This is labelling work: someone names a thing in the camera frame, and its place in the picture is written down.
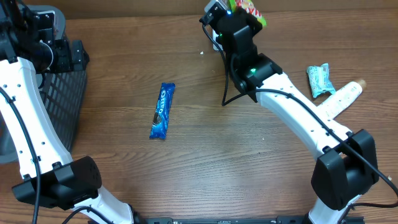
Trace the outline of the green snack bag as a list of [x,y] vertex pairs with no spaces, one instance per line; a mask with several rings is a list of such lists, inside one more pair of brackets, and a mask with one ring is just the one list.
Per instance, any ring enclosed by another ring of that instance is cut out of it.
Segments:
[[260,11],[257,10],[251,0],[229,0],[229,5],[233,12],[236,12],[238,9],[243,9],[248,14],[254,16],[263,27],[267,25],[265,18],[262,16]]

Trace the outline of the white bamboo print tube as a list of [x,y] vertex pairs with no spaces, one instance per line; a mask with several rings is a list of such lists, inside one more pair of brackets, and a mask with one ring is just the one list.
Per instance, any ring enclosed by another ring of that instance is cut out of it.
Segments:
[[367,84],[363,79],[349,82],[336,91],[335,94],[329,96],[323,103],[318,105],[317,108],[329,119],[334,119],[351,106],[366,87]]

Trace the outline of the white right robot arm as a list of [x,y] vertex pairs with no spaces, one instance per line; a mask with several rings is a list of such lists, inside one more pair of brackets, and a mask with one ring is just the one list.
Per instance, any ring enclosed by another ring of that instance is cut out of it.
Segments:
[[218,12],[210,24],[235,87],[276,114],[316,160],[311,184],[318,200],[307,221],[341,223],[350,206],[379,180],[373,137],[363,129],[353,133],[322,114],[278,64],[257,52],[252,38],[262,26],[253,15],[242,9]]

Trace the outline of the mint green wipes pack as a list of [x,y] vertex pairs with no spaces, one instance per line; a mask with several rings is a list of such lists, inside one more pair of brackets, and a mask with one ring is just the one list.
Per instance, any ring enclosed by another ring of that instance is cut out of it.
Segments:
[[307,75],[312,96],[314,98],[317,98],[326,92],[329,92],[332,95],[336,93],[336,90],[329,78],[330,70],[328,63],[324,63],[320,66],[309,66],[307,68]]

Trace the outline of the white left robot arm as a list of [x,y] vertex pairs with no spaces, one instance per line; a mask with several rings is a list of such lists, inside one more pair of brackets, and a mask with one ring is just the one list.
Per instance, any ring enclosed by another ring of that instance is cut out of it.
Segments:
[[70,153],[89,60],[80,40],[68,40],[57,8],[1,2],[1,116],[23,180],[12,191],[35,208],[83,213],[93,223],[140,223],[103,186],[95,161]]

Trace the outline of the blue Oreo cookie pack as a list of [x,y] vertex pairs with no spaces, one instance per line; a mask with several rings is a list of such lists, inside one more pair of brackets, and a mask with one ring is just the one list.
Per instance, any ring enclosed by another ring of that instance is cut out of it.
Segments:
[[174,83],[162,83],[157,106],[152,120],[150,139],[165,139],[169,125],[169,114],[175,91]]

